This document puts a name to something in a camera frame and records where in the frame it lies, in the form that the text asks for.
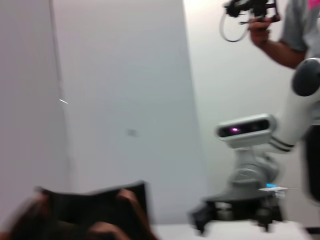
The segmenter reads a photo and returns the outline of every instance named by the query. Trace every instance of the hand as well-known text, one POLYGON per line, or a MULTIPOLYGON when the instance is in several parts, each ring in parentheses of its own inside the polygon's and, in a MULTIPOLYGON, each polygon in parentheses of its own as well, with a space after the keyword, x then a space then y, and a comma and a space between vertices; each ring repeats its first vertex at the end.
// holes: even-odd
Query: hand
POLYGON ((264 18, 264 22, 258 22, 257 18, 253 18, 249 21, 250 37, 254 45, 260 48, 269 40, 271 31, 268 27, 271 23, 271 18, 264 18))

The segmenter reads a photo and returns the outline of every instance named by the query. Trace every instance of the table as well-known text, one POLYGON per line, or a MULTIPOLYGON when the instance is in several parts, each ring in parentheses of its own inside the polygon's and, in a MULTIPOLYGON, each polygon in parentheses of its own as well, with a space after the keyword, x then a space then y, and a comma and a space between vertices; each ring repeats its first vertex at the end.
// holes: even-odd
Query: table
POLYGON ((214 222, 206 227, 206 235, 199 236, 190 225, 156 225, 154 232, 160 240, 312 240, 297 222, 278 222, 270 226, 270 233, 249 221, 214 222))

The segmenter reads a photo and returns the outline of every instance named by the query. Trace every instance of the person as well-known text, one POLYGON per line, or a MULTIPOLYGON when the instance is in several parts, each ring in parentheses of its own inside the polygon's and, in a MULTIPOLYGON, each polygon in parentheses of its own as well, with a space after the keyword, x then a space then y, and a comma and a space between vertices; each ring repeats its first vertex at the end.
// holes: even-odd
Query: person
POLYGON ((295 69, 306 58, 320 57, 320 0, 289 0, 279 41, 269 39, 271 18, 251 19, 251 41, 271 59, 295 69))

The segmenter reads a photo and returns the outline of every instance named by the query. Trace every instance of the black device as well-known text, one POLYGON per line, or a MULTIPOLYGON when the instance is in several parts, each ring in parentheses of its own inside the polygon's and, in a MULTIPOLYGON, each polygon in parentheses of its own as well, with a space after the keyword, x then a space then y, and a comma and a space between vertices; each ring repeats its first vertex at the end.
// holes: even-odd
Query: black device
MULTIPOLYGON (((226 16, 237 18, 242 15, 242 12, 249 11, 249 17, 251 16, 258 18, 259 22, 263 22, 264 18, 268 14, 269 9, 274 9, 275 14, 271 17, 273 23, 280 21, 280 15, 278 12, 277 0, 273 0, 273 3, 268 3, 269 0, 231 0, 224 4, 225 14, 222 16, 220 22, 220 34, 228 42, 236 43, 241 41, 247 34, 247 30, 238 40, 229 40, 226 38, 223 27, 226 16)), ((240 24, 248 24, 248 21, 241 21, 240 24)))

